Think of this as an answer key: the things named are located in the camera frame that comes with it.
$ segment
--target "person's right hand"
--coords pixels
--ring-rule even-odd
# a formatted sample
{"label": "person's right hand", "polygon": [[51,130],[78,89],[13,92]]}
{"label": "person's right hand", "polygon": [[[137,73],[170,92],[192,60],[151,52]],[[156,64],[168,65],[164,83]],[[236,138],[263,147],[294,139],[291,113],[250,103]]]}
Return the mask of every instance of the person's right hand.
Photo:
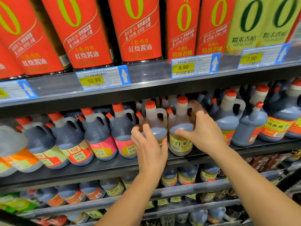
{"label": "person's right hand", "polygon": [[175,134],[189,139],[198,149],[209,155],[211,152],[227,146],[221,129],[201,104],[196,100],[191,100],[189,103],[192,104],[196,113],[195,129],[193,132],[178,129]]}

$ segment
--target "hand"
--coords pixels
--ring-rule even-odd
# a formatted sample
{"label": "hand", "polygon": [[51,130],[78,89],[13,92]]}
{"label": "hand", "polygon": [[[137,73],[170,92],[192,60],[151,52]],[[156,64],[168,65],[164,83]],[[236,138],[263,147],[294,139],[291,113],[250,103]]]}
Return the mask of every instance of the hand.
{"label": "hand", "polygon": [[189,103],[192,104],[196,113],[195,129],[193,132],[178,129],[175,134],[189,139],[198,149],[209,155],[218,151],[221,147],[227,146],[221,129],[201,104],[196,100],[191,100]]}
{"label": "hand", "polygon": [[148,179],[148,182],[149,179],[153,180],[153,184],[156,186],[167,161],[167,140],[163,140],[162,148],[160,148],[148,124],[143,125],[143,131],[145,137],[139,131],[138,126],[133,127],[131,132],[131,139],[137,149],[139,174]]}

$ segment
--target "yellow number 0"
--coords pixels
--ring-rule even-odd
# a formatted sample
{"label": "yellow number 0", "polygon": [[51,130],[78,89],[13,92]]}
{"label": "yellow number 0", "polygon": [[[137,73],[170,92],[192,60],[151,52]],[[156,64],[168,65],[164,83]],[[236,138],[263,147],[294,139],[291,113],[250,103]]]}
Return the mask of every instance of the yellow number 0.
{"label": "yellow number 0", "polygon": [[4,4],[3,2],[0,1],[0,6],[2,6],[2,8],[6,11],[6,13],[8,14],[8,16],[10,17],[11,21],[13,22],[13,25],[16,28],[16,31],[14,32],[5,22],[5,20],[3,19],[3,17],[0,14],[0,24],[3,26],[3,28],[8,31],[11,34],[14,35],[19,35],[21,33],[21,26],[20,23],[18,21],[18,19],[16,18],[16,16],[14,15],[14,13],[11,11],[11,9]]}
{"label": "yellow number 0", "polygon": [[138,2],[138,15],[134,16],[132,6],[131,6],[131,0],[124,0],[124,3],[126,4],[126,11],[130,15],[132,19],[139,19],[143,12],[143,0],[137,0]]}
{"label": "yellow number 0", "polygon": [[77,27],[77,26],[80,25],[80,23],[81,23],[81,21],[82,21],[82,16],[81,16],[81,14],[80,14],[80,10],[79,10],[79,7],[78,7],[78,5],[77,5],[76,0],[69,0],[69,1],[70,1],[70,3],[71,3],[72,8],[73,8],[74,13],[75,13],[76,24],[74,24],[74,23],[71,21],[69,15],[68,15],[68,13],[67,13],[67,10],[66,10],[66,7],[65,7],[65,5],[64,5],[63,0],[58,0],[58,7],[59,7],[59,9],[60,9],[60,11],[61,11],[61,13],[62,13],[62,15],[63,15],[65,21],[66,21],[70,26],[72,26],[72,27]]}
{"label": "yellow number 0", "polygon": [[[187,22],[186,22],[186,27],[183,28],[182,26],[182,14],[183,14],[183,8],[186,7],[187,9]],[[178,27],[181,31],[186,31],[188,29],[188,27],[190,26],[190,22],[191,22],[191,8],[188,4],[184,4],[180,7],[179,11],[178,11]]]}
{"label": "yellow number 0", "polygon": [[[223,3],[223,12],[222,12],[222,16],[221,16],[221,19],[220,19],[219,23],[216,24],[216,13],[217,13],[217,8],[219,7],[219,4],[220,4],[221,2]],[[214,5],[214,8],[213,8],[212,14],[211,14],[211,21],[212,21],[213,26],[215,26],[215,27],[220,26],[220,25],[224,22],[224,19],[225,19],[225,17],[226,17],[226,13],[227,13],[227,2],[226,2],[226,0],[219,0],[219,1]]]}

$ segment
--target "person's left hand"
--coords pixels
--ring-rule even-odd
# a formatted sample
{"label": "person's left hand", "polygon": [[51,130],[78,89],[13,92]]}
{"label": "person's left hand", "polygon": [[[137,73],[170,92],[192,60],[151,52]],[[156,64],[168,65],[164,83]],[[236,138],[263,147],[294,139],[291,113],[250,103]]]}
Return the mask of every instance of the person's left hand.
{"label": "person's left hand", "polygon": [[137,149],[139,174],[151,179],[154,185],[157,185],[167,161],[167,139],[162,141],[162,148],[160,148],[148,124],[143,125],[143,131],[145,137],[139,131],[139,127],[135,126],[131,135]]}

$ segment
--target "bottle cap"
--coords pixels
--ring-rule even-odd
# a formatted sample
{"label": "bottle cap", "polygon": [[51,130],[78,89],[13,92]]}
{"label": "bottle cap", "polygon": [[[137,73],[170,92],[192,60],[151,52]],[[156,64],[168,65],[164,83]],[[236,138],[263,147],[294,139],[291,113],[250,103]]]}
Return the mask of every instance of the bottle cap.
{"label": "bottle cap", "polygon": [[51,127],[53,127],[53,123],[51,123],[51,122],[49,121],[49,122],[47,122],[47,123],[45,124],[45,126],[46,126],[47,128],[51,128]]}
{"label": "bottle cap", "polygon": [[27,125],[32,122],[32,118],[31,117],[20,117],[20,118],[16,118],[16,121],[19,123],[19,125]]}
{"label": "bottle cap", "polygon": [[263,102],[257,102],[255,105],[256,108],[262,108],[262,106],[263,106]]}
{"label": "bottle cap", "polygon": [[145,103],[145,107],[146,108],[155,108],[156,107],[156,103],[152,100],[149,100]]}
{"label": "bottle cap", "polygon": [[48,113],[47,114],[52,121],[58,121],[63,118],[61,113]]}
{"label": "bottle cap", "polygon": [[168,114],[172,114],[171,108],[167,108],[166,111],[167,111]]}
{"label": "bottle cap", "polygon": [[94,113],[93,109],[91,107],[88,108],[81,108],[82,113],[84,116],[88,116]]}
{"label": "bottle cap", "polygon": [[259,85],[256,87],[256,90],[259,92],[267,92],[269,91],[269,87],[266,85]]}
{"label": "bottle cap", "polygon": [[137,112],[137,113],[136,113],[136,116],[137,116],[138,118],[140,118],[140,117],[142,117],[142,114],[141,114],[140,112]]}
{"label": "bottle cap", "polygon": [[20,132],[22,132],[22,130],[24,129],[21,125],[18,125],[17,127],[16,127],[16,129],[18,130],[18,131],[20,131]]}
{"label": "bottle cap", "polygon": [[122,103],[120,103],[120,104],[112,104],[112,107],[113,107],[113,111],[115,113],[123,111],[123,105],[122,105]]}
{"label": "bottle cap", "polygon": [[80,121],[83,121],[83,120],[85,119],[82,115],[78,115],[77,118],[78,118]]}
{"label": "bottle cap", "polygon": [[109,118],[109,119],[110,119],[111,117],[113,117],[111,113],[107,113],[106,116],[107,116],[107,118]]}
{"label": "bottle cap", "polygon": [[228,89],[226,90],[225,95],[227,95],[228,97],[236,97],[237,92],[234,89]]}
{"label": "bottle cap", "polygon": [[178,97],[178,103],[185,104],[188,102],[188,98],[186,96],[179,96]]}
{"label": "bottle cap", "polygon": [[280,87],[279,86],[276,86],[275,88],[274,88],[274,92],[276,93],[276,92],[279,92],[280,91]]}
{"label": "bottle cap", "polygon": [[295,79],[292,84],[295,86],[301,86],[301,79]]}

